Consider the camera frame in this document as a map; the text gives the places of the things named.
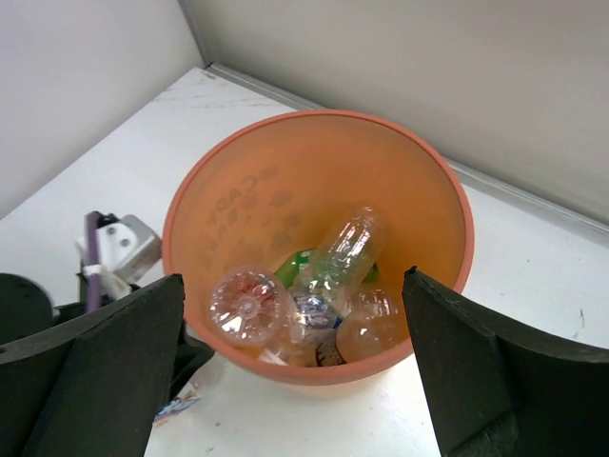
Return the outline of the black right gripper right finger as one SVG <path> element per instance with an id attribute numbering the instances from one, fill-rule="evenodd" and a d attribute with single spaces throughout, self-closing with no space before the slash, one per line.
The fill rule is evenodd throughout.
<path id="1" fill-rule="evenodd" d="M 417 268 L 403 302 L 441 455 L 607 455 L 607 349 L 485 308 Z"/>

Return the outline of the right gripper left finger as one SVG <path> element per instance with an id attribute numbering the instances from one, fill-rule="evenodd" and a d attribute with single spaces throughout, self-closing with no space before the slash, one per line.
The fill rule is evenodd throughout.
<path id="1" fill-rule="evenodd" d="M 168 400 L 181 275 L 1 347 L 4 456 L 142 456 Z"/>

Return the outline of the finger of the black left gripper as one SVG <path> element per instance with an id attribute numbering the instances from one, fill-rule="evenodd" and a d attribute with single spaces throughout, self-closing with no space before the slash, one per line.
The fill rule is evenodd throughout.
<path id="1" fill-rule="evenodd" d="M 214 355 L 214 350 L 205 342 L 190 336 L 181 328 L 175 353 L 173 372 L 168 391 L 168 400 L 173 400 L 194 373 Z"/>

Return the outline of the clear bottle red label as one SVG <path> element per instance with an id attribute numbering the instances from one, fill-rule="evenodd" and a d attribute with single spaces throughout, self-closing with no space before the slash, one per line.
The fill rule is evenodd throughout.
<path id="1" fill-rule="evenodd" d="M 287 311 L 287 291 L 274 274 L 240 267 L 212 291 L 207 315 L 231 345 L 262 348 L 281 330 Z"/>

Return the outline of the green plastic bottle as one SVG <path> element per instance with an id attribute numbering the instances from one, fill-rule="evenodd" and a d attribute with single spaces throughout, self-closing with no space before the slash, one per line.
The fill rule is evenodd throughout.
<path id="1" fill-rule="evenodd" d="M 313 249 L 299 250 L 289 256 L 275 271 L 275 275 L 286 288 L 290 288 L 299 273 L 308 267 L 313 253 Z M 364 277 L 363 282 L 365 284 L 374 283 L 379 279 L 379 276 L 378 266 L 374 264 Z"/>

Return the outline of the clear bottle blue white label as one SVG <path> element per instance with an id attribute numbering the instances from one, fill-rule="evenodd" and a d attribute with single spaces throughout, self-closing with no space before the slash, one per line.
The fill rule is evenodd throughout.
<path id="1" fill-rule="evenodd" d="M 341 322 L 340 314 L 322 294 L 292 286 L 287 290 L 284 323 L 258 360 L 278 366 L 313 368 L 317 345 Z"/>

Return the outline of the clear bottle black cap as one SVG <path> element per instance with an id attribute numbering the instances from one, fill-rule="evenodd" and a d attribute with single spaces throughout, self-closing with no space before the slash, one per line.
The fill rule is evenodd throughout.
<path id="1" fill-rule="evenodd" d="M 351 312 L 315 347 L 317 367 L 340 366 L 379 355 L 407 339 L 403 308 L 383 288 L 366 287 L 351 296 Z"/>

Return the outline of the small clear water bottle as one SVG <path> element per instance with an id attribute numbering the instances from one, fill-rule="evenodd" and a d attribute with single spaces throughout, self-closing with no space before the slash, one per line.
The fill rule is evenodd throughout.
<path id="1" fill-rule="evenodd" d="M 388 232 L 378 209 L 349 210 L 314 249 L 301 283 L 313 293 L 352 292 L 380 257 Z"/>

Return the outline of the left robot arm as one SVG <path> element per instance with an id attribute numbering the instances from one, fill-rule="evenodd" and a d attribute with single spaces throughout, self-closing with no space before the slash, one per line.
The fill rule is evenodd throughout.
<path id="1" fill-rule="evenodd" d="M 9 273 L 1 275 L 1 343 L 8 344 L 31 336 L 86 313 L 88 283 L 79 279 L 80 300 L 54 307 L 47 293 L 31 280 Z M 195 372 L 206 364 L 215 351 L 181 328 L 173 364 L 169 398 L 174 399 L 191 381 Z"/>

